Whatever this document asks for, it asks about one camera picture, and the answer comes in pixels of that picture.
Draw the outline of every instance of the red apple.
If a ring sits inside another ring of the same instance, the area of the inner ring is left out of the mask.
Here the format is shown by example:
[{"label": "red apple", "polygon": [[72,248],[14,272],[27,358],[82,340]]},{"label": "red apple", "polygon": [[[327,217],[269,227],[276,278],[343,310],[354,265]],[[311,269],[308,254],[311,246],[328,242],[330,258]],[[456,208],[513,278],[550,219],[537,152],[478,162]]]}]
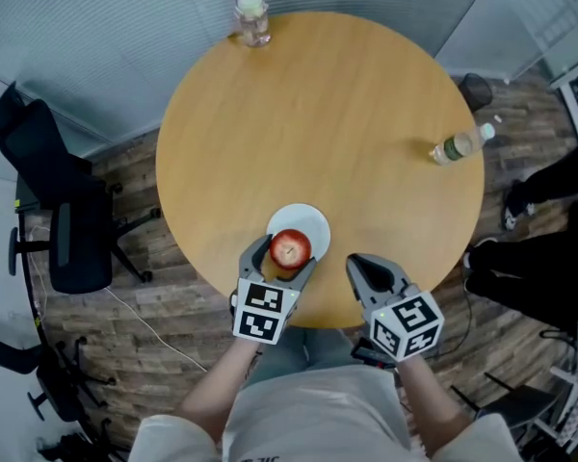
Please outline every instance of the red apple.
[{"label": "red apple", "polygon": [[270,257],[281,269],[293,270],[310,259],[310,241],[297,229],[283,229],[270,242]]}]

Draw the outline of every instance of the white cable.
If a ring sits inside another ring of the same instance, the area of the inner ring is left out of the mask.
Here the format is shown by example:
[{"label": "white cable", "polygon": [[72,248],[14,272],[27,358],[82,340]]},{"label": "white cable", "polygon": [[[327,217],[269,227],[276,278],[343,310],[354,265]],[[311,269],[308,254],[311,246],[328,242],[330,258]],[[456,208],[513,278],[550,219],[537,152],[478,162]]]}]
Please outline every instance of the white cable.
[{"label": "white cable", "polygon": [[[34,240],[33,233],[35,232],[35,229],[44,229],[45,231],[49,231],[49,229],[46,228],[46,227],[43,227],[43,226],[34,226],[34,227],[32,228],[32,231],[30,231],[30,241],[33,241],[33,240]],[[32,265],[35,266],[35,270],[37,271],[37,274],[39,275],[39,278],[40,278],[40,284],[42,285],[42,290],[43,290],[43,292],[45,293],[45,301],[44,301],[44,303],[43,303],[43,305],[42,305],[42,317],[39,317],[39,320],[40,320],[40,321],[43,321],[43,319],[45,318],[45,311],[46,311],[46,307],[47,307],[47,290],[46,290],[46,288],[45,288],[45,283],[44,283],[43,280],[42,280],[42,275],[40,274],[39,267],[37,266],[37,263],[35,262],[35,259],[33,258],[32,253],[29,253],[28,255],[29,255],[29,257],[30,257],[30,260],[32,260]],[[177,352],[180,356],[184,356],[184,357],[185,357],[186,359],[188,359],[191,363],[197,365],[203,372],[207,372],[207,370],[206,370],[198,361],[196,361],[195,359],[193,359],[191,356],[189,356],[188,354],[184,354],[184,352],[182,352],[181,350],[178,350],[178,349],[176,349],[175,347],[173,347],[173,346],[167,344],[165,341],[163,341],[163,339],[161,339],[161,336],[159,336],[158,333],[156,333],[156,330],[154,330],[154,329],[152,328],[152,326],[151,326],[147,321],[145,321],[144,319],[142,319],[142,318],[137,314],[137,312],[135,311],[135,309],[134,309],[130,304],[122,301],[119,297],[117,297],[117,296],[114,294],[114,292],[113,292],[111,289],[105,288],[105,291],[107,291],[107,292],[108,292],[111,296],[113,296],[117,301],[119,301],[119,302],[122,303],[124,306],[126,306],[126,308],[128,308],[128,309],[133,313],[133,315],[135,315],[135,317],[137,318],[137,320],[139,320],[141,323],[143,323],[147,328],[149,328],[149,329],[151,330],[151,332],[156,336],[156,338],[161,342],[161,344],[162,344],[163,346],[166,346],[166,347],[168,347],[169,349],[171,349],[172,351]]]},{"label": "white cable", "polygon": [[[49,231],[49,228],[46,228],[43,226],[33,227],[32,230],[30,231],[30,236],[29,236],[31,242],[34,240],[33,234],[35,232],[35,229],[44,229],[45,231]],[[35,262],[35,259],[32,256],[32,252],[28,253],[28,256],[30,257],[30,260],[32,261],[32,265],[35,266],[35,270],[37,271],[37,274],[39,275],[40,284],[42,285],[42,291],[45,293],[45,301],[42,304],[42,317],[40,316],[40,310],[37,310],[39,312],[39,321],[43,321],[45,319],[45,310],[47,309],[47,289],[45,288],[45,283],[42,280],[42,274],[39,271],[39,267],[37,266],[37,263]]]},{"label": "white cable", "polygon": [[119,297],[117,297],[114,294],[114,292],[111,289],[105,288],[105,291],[107,291],[107,293],[109,293],[111,296],[113,296],[115,299],[117,299],[120,303],[122,303],[124,306],[126,306],[126,308],[128,308],[133,313],[133,315],[135,315],[135,317],[137,317],[137,320],[139,320],[141,323],[143,323],[147,328],[149,328],[152,331],[152,333],[156,336],[156,338],[161,342],[161,344],[163,346],[167,346],[172,351],[177,352],[180,356],[184,356],[191,363],[193,363],[194,365],[197,365],[203,372],[207,372],[207,370],[198,361],[193,359],[191,356],[189,356],[188,354],[184,354],[184,352],[182,352],[181,350],[178,350],[175,347],[173,347],[173,346],[167,344],[165,341],[163,341],[163,339],[161,339],[161,336],[156,333],[156,330],[154,330],[147,321],[142,319],[130,304],[122,301]]}]

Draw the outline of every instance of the person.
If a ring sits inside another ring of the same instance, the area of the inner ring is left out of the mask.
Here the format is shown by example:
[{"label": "person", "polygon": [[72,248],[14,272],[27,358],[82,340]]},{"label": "person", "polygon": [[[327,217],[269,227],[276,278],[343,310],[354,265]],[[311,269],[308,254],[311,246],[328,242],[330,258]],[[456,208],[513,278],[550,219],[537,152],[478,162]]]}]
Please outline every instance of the person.
[{"label": "person", "polygon": [[512,231],[522,213],[531,215],[535,211],[535,204],[575,194],[578,194],[578,147],[526,181],[514,182],[504,196],[503,226]]},{"label": "person", "polygon": [[576,336],[578,202],[570,207],[566,231],[514,243],[486,238],[463,263],[472,270],[464,283],[468,292]]},{"label": "person", "polygon": [[[142,421],[130,462],[419,462],[390,372],[350,355],[340,330],[288,327],[241,388],[259,344],[235,338],[171,415]],[[471,422],[420,356],[398,365],[436,462],[520,462],[499,415]]]}]

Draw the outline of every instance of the black office chair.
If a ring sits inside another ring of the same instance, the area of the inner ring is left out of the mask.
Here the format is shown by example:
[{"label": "black office chair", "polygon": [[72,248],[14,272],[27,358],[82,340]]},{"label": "black office chair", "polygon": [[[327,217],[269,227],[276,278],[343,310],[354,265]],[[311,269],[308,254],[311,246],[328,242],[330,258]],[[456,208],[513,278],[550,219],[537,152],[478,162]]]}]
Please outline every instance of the black office chair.
[{"label": "black office chair", "polygon": [[16,349],[0,342],[0,367],[20,374],[37,370],[42,393],[36,398],[28,393],[28,399],[41,420],[44,421],[44,417],[39,407],[47,400],[63,421],[68,423],[85,419],[84,406],[78,398],[79,390],[97,407],[107,407],[107,402],[99,401],[86,382],[116,385],[116,381],[113,378],[107,380],[94,378],[81,370],[79,346],[85,343],[84,337],[75,341],[75,354],[72,360],[65,355],[65,343],[57,343],[56,348],[64,364],[61,365],[58,354],[49,346],[38,345],[29,349]]},{"label": "black office chair", "polygon": [[112,282],[113,253],[141,282],[152,272],[139,272],[118,246],[118,239],[149,220],[153,208],[132,222],[113,220],[113,193],[92,176],[90,162],[70,155],[48,106],[37,99],[25,106],[12,83],[0,97],[0,151],[14,166],[43,207],[53,210],[48,242],[19,242],[11,233],[9,272],[15,274],[17,253],[49,250],[49,275],[56,291],[83,294]]},{"label": "black office chair", "polygon": [[520,385],[517,388],[513,388],[490,373],[485,372],[484,376],[508,392],[483,407],[473,402],[454,385],[450,387],[457,396],[475,411],[476,419],[487,414],[496,413],[503,417],[510,429],[527,427],[550,409],[557,400],[557,396],[554,394],[534,389],[528,385]]},{"label": "black office chair", "polygon": [[111,441],[107,426],[111,423],[105,418],[100,426],[100,433],[87,421],[81,422],[88,440],[81,434],[63,436],[60,443],[54,447],[43,448],[39,453],[46,460],[61,460],[62,462],[112,462],[115,458],[120,462],[126,459],[120,453],[128,453],[130,449]]}]

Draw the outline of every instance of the glass jar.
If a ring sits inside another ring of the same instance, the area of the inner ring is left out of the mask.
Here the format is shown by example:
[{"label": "glass jar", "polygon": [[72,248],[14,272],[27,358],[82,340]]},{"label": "glass jar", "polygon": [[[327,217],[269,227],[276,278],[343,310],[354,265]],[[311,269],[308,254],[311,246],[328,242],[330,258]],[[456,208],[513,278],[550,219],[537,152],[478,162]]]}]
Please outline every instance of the glass jar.
[{"label": "glass jar", "polygon": [[235,14],[244,44],[257,47],[270,41],[268,6],[263,0],[238,0]]}]

